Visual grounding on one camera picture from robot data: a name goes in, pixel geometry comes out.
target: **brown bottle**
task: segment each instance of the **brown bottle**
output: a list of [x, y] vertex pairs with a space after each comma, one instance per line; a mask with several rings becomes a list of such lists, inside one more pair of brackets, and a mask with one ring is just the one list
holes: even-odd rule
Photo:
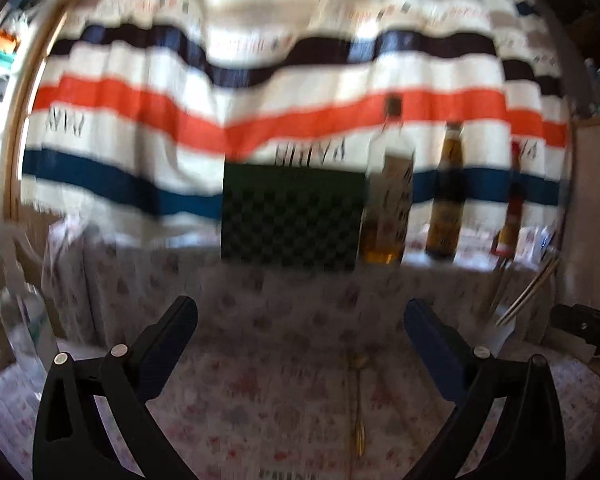
[[432, 258], [453, 260], [458, 248], [466, 200], [461, 131], [462, 123], [446, 124], [425, 246]]
[[360, 232], [360, 255], [368, 263], [400, 263], [411, 195], [414, 146], [403, 129], [402, 98], [384, 102], [384, 125], [369, 144], [368, 197]]

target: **metal spoon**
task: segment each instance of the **metal spoon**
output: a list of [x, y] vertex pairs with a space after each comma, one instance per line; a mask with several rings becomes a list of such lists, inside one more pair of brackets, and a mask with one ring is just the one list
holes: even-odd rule
[[354, 426], [354, 439], [356, 443], [356, 455], [360, 458], [365, 453], [365, 424], [362, 422], [362, 408], [360, 393], [360, 373], [369, 364], [366, 354], [355, 352], [349, 357], [349, 367], [356, 371], [356, 423]]

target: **wooden stick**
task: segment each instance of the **wooden stick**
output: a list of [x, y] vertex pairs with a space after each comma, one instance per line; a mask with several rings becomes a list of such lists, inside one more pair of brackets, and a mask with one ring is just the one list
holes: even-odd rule
[[496, 295], [493, 297], [493, 301], [491, 302], [491, 306], [489, 307], [489, 311], [487, 312], [487, 319], [491, 319], [493, 314], [495, 314], [498, 306], [500, 304], [500, 300], [504, 296], [504, 293], [507, 291], [507, 285], [511, 281], [513, 276], [513, 261], [510, 261], [509, 267], [504, 270], [502, 278], [500, 279], [500, 285], [498, 286], [498, 290], [496, 291]]
[[489, 288], [487, 290], [487, 294], [482, 301], [480, 309], [478, 310], [478, 316], [488, 319], [488, 312], [493, 304], [493, 300], [498, 293], [498, 289], [500, 288], [500, 283], [502, 282], [502, 277], [504, 274], [504, 269], [507, 264], [508, 258], [504, 258], [500, 256], [498, 261], [496, 262], [496, 266], [493, 268], [493, 272], [491, 273], [491, 280], [489, 282]]
[[518, 300], [516, 300], [516, 302], [509, 307], [509, 309], [499, 320], [497, 320], [496, 326], [504, 326], [514, 317], [516, 317], [522, 311], [525, 305], [538, 293], [544, 282], [548, 280], [549, 277], [554, 273], [554, 270], [557, 269], [558, 264], [560, 264], [560, 260], [558, 258], [555, 258], [552, 262], [550, 262], [529, 284], [531, 285], [531, 288], [527, 287], [525, 291], [520, 294]]

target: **bottle label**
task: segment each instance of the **bottle label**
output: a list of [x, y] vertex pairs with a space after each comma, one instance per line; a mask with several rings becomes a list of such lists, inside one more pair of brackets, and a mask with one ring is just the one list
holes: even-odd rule
[[462, 141], [460, 139], [445, 139], [442, 143], [442, 156], [440, 163], [448, 162], [450, 166], [462, 166]]
[[413, 199], [413, 159], [384, 156], [384, 170], [369, 181], [368, 215], [378, 219], [376, 248], [404, 242]]
[[498, 234], [496, 254], [512, 258], [516, 254], [518, 246], [518, 234], [520, 233], [520, 217], [510, 216]]
[[427, 249], [443, 254], [454, 254], [460, 238], [462, 203], [434, 202], [431, 224], [427, 234]]

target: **plastic water bottle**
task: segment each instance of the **plastic water bottle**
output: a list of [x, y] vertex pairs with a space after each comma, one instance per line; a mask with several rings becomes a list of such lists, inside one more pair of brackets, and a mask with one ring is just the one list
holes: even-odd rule
[[34, 261], [41, 263], [16, 224], [0, 225], [0, 254], [6, 280], [6, 286], [0, 292], [0, 320], [16, 362], [40, 398], [46, 372], [58, 354], [58, 344], [42, 295], [24, 279], [24, 272], [16, 258], [16, 240]]

